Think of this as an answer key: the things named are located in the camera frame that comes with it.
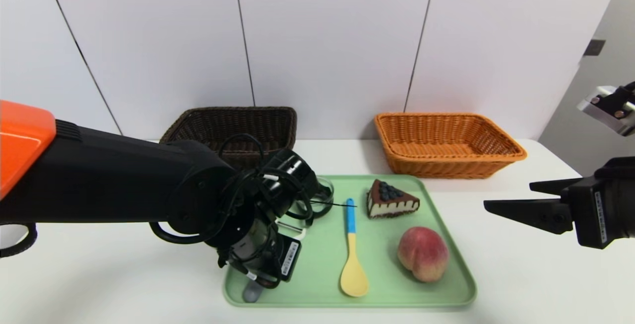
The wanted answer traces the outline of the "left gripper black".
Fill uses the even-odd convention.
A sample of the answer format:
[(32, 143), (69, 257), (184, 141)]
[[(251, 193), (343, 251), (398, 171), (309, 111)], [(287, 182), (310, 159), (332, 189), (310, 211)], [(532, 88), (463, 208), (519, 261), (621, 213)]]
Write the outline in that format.
[(231, 266), (253, 282), (290, 281), (300, 250), (302, 228), (276, 219), (256, 220), (242, 240), (231, 246)]

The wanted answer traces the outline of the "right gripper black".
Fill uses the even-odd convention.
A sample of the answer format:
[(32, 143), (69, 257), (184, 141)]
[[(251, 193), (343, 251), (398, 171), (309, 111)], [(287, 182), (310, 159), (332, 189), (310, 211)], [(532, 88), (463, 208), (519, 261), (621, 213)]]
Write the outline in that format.
[(610, 159), (592, 176), (529, 184), (559, 199), (485, 200), (487, 212), (553, 234), (573, 231), (579, 245), (605, 249), (635, 236), (635, 159)]

